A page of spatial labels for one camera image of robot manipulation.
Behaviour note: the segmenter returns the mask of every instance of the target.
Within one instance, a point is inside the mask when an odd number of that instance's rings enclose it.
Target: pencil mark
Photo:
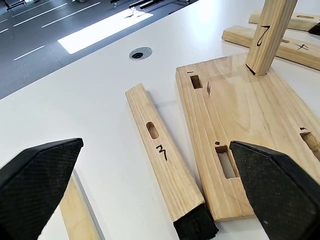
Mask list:
[[[235,198],[234,196],[232,196],[232,195],[230,195],[230,194],[228,194],[228,193],[227,193],[227,195],[228,195],[229,197],[235,199],[235,200],[238,201],[239,203],[242,203],[243,205],[246,205],[246,206],[249,207],[249,208],[251,207],[250,205],[246,204],[245,202],[240,201],[238,198]]]
[[[297,51],[298,50],[300,50],[300,49],[305,49],[305,50],[307,50],[308,51],[308,47],[305,45],[305,44],[302,44],[302,45],[299,45],[299,44],[294,44],[294,45],[296,45],[296,46],[298,46],[299,48],[297,49]]]
[[[162,147],[161,144],[160,144],[159,146],[157,146],[155,149],[158,149],[158,148],[160,148],[159,153],[162,153],[162,152],[163,152],[165,160],[168,161],[166,150],[163,149],[163,147]]]
[[[209,96],[210,96],[210,93],[211,93],[211,86],[210,86],[210,83],[208,82],[208,84],[206,85],[206,91],[208,92]]]
[[[264,35],[268,32],[270,26],[269,25],[266,25],[266,26],[261,26],[262,28],[265,28],[265,31],[264,33],[262,34],[262,36],[259,38],[258,42],[256,43],[256,46],[257,47],[260,47],[261,44],[262,44],[262,39],[264,38]]]

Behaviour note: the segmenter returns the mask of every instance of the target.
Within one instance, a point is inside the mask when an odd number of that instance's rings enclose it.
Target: wooden board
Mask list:
[[[245,61],[255,76],[269,71],[296,4],[297,0],[265,0]]]
[[[74,174],[71,175],[59,206],[70,240],[102,239],[94,225],[92,216]]]
[[[257,24],[261,16],[261,10],[255,10],[249,19],[249,23]],[[294,12],[288,24],[288,29],[309,31],[314,25],[320,22],[320,15]]]
[[[249,48],[254,35],[254,29],[232,26],[223,31],[222,39]],[[284,37],[275,55],[320,70],[320,46],[318,45]]]
[[[149,160],[173,222],[205,202],[144,86],[126,93]]]
[[[232,140],[285,153],[320,183],[319,160],[301,136],[308,132],[319,140],[319,119],[272,68],[264,76],[253,76],[246,57],[227,56],[176,70],[197,168],[215,220],[253,215],[229,150]],[[225,177],[217,153],[221,151],[228,154],[236,177]]]

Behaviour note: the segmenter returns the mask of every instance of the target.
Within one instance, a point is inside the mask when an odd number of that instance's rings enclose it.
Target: white tabletop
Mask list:
[[[81,137],[76,170],[105,238],[178,240],[125,91],[144,84],[199,184],[176,67],[247,52],[221,35],[233,25],[254,28],[249,16],[263,3],[200,0],[0,100],[0,166],[25,148]],[[316,14],[319,9],[319,0],[299,0],[295,11]],[[306,32],[285,35],[320,45]],[[130,60],[130,51],[143,46],[153,54]],[[272,67],[320,117],[320,72],[279,58]],[[50,235],[58,234],[59,214],[45,230]],[[217,240],[268,239],[257,219],[217,226]]]

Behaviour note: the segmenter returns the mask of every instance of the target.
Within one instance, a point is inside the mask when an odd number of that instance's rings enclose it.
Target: handwritten number 3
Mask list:
[[[259,38],[258,42],[256,43],[257,47],[260,47],[262,44],[262,38],[264,37],[264,35],[266,34],[266,32],[268,32],[270,26],[261,26],[262,28],[265,28],[264,33],[262,34],[262,36]]]
[[[167,154],[166,154],[166,150],[162,148],[162,145],[157,146],[155,149],[159,149],[159,148],[160,148],[159,153],[162,153],[162,152],[163,152],[163,153],[164,153],[164,158],[165,158],[165,160],[168,161],[168,159],[167,159]]]

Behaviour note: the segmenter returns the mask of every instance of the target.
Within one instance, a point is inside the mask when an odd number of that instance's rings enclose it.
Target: handwritten number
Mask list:
[[[165,158],[165,160],[168,161],[166,150],[163,149],[162,145],[157,146],[155,149],[159,149],[159,148],[160,148],[159,153],[162,153],[162,152],[163,152],[163,153],[164,153],[164,158]]]
[[[256,46],[257,46],[257,47],[260,47],[260,46],[261,46],[261,44],[262,44],[262,39],[263,39],[264,35],[266,34],[266,32],[268,32],[268,30],[269,30],[269,28],[270,28],[269,25],[268,25],[268,26],[261,26],[261,27],[262,27],[262,28],[265,28],[265,31],[264,31],[264,33],[262,34],[262,36],[259,38],[258,42],[256,43]]]
[[[307,47],[305,44],[302,44],[302,45],[294,44],[294,45],[297,45],[298,47],[300,47],[300,48],[298,48],[297,50],[305,49],[305,50],[307,50],[307,51],[308,51],[308,47]]]

